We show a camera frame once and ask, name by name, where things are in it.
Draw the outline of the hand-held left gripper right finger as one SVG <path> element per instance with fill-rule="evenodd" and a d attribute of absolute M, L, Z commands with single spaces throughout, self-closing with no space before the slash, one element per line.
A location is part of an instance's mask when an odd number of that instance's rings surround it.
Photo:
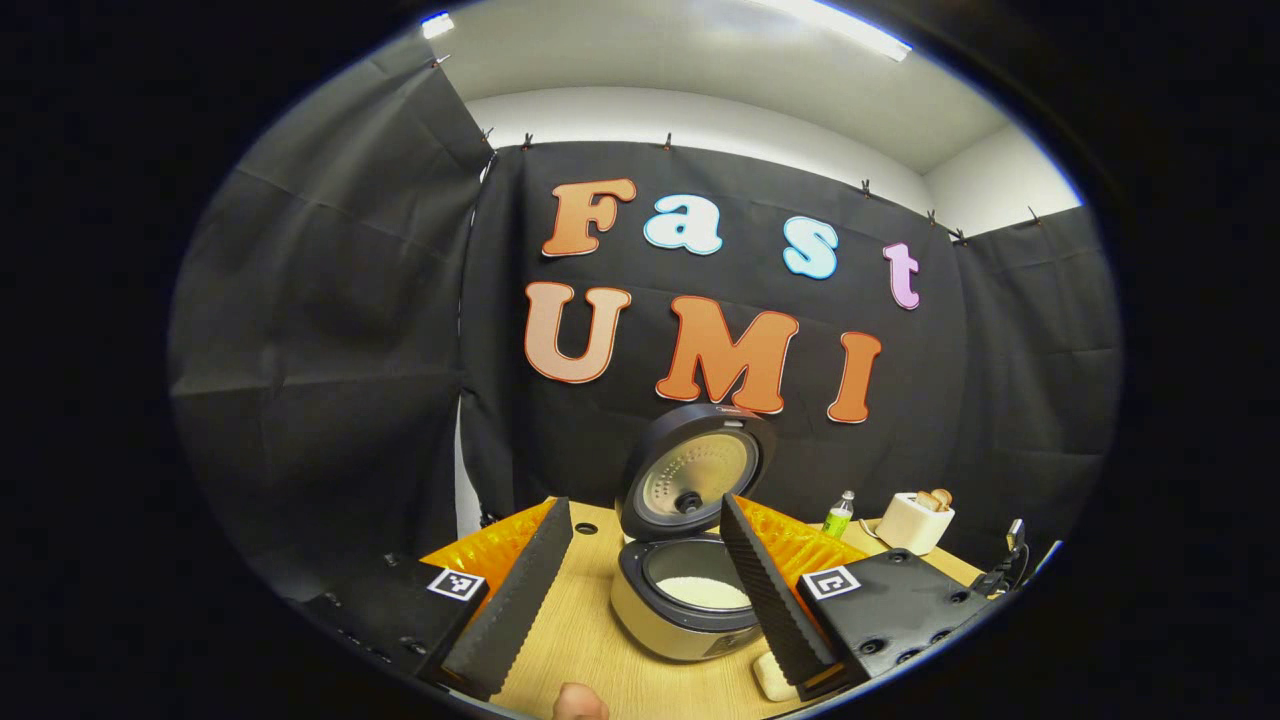
<path fill-rule="evenodd" d="M 908 550 L 863 553 L 726 495 L 719 534 L 785 680 L 801 700 L 931 659 L 1005 606 Z"/>

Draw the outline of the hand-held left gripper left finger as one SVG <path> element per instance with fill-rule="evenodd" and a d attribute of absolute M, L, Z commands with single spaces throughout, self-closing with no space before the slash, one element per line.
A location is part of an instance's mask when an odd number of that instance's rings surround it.
<path fill-rule="evenodd" d="M 394 673 L 475 700 L 498 694 L 573 537 L 548 498 L 420 559 L 387 555 L 301 612 Z"/>

